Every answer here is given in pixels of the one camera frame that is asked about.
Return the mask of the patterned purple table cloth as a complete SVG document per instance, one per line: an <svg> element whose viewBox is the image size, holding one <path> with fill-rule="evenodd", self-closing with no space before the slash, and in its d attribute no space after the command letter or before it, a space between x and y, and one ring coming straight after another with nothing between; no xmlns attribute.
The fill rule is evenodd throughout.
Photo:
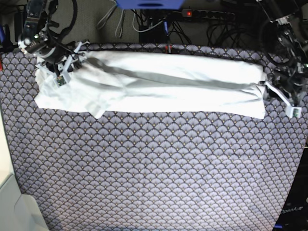
<svg viewBox="0 0 308 231"><path fill-rule="evenodd" d="M17 183L51 231L270 231L308 135L288 118L39 109L33 56L2 55L0 103Z"/></svg>

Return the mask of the blue box overhead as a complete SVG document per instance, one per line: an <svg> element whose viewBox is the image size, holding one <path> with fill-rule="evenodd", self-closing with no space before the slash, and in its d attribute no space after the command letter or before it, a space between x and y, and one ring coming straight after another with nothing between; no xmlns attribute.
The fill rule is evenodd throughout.
<svg viewBox="0 0 308 231"><path fill-rule="evenodd" d="M122 9L177 10L184 0L117 0L116 2Z"/></svg>

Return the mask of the white T-shirt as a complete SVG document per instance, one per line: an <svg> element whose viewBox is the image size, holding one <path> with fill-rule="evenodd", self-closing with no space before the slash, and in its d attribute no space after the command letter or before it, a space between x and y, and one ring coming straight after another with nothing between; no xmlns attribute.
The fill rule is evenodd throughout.
<svg viewBox="0 0 308 231"><path fill-rule="evenodd" d="M222 112L265 117L256 64L204 56L129 51L91 51L70 81L56 86L53 76L37 70L41 109L126 113Z"/></svg>

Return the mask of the black box behind table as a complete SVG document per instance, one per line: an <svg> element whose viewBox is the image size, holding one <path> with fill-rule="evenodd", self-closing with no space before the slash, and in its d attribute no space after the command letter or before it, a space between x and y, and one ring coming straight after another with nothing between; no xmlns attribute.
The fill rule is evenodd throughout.
<svg viewBox="0 0 308 231"><path fill-rule="evenodd" d="M145 22L138 22L137 30L144 31L144 30L150 29L154 25L158 24L160 21L162 21L162 23L160 23L155 28L152 28L151 30L148 30L146 32L139 32L139 43L159 43L160 44L160 43L170 42L169 35L168 35L169 25L165 18L164 20L154 18L154 19L147 19Z"/></svg>

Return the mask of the red table clamp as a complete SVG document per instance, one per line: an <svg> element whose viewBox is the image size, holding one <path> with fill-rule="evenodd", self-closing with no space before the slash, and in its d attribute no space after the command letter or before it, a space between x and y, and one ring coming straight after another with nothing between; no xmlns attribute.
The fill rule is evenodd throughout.
<svg viewBox="0 0 308 231"><path fill-rule="evenodd" d="M171 45L171 44L168 44L168 45L166 46L166 52L169 53L169 54L172 53L172 45Z"/></svg>

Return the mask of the black power strip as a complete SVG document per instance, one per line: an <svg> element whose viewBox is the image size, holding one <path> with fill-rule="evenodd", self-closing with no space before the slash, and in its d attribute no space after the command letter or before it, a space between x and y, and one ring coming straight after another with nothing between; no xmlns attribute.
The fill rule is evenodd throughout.
<svg viewBox="0 0 308 231"><path fill-rule="evenodd" d="M183 9L181 11L183 17L186 18L200 18L200 19L230 19L235 18L234 13L220 12L220 11L206 11L206 10L191 10Z"/></svg>

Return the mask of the black case OpenArm label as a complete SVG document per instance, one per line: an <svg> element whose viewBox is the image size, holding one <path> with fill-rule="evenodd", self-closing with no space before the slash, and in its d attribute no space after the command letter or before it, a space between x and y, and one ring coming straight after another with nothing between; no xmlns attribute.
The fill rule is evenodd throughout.
<svg viewBox="0 0 308 231"><path fill-rule="evenodd" d="M308 150L303 155L293 185L274 231L306 231L308 229Z"/></svg>

